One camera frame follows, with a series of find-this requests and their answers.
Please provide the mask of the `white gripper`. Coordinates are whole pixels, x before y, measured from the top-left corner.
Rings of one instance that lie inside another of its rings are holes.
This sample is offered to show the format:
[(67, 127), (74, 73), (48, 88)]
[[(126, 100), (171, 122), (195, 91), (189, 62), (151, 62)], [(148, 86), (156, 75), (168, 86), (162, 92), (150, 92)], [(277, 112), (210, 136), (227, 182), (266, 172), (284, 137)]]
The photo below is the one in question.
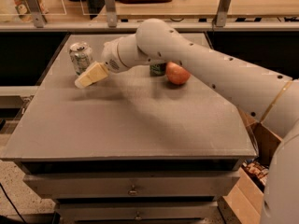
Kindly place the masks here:
[(92, 63), (76, 80), (75, 85), (83, 89), (96, 83), (109, 75), (109, 71), (120, 73), (125, 70), (118, 53), (119, 38), (106, 42), (101, 54), (103, 63)]

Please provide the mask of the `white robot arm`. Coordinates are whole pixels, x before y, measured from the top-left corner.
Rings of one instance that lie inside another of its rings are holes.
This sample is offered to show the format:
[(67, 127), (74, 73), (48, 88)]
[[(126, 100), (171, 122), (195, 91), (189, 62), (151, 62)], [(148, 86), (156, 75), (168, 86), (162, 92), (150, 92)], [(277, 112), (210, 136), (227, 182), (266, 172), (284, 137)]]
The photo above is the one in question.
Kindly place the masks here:
[(91, 64), (75, 85), (84, 88), (110, 72), (163, 62), (182, 66), (281, 138), (269, 167), (260, 224), (297, 224), (299, 81), (196, 45), (165, 21), (148, 19), (135, 34), (107, 42), (100, 62)]

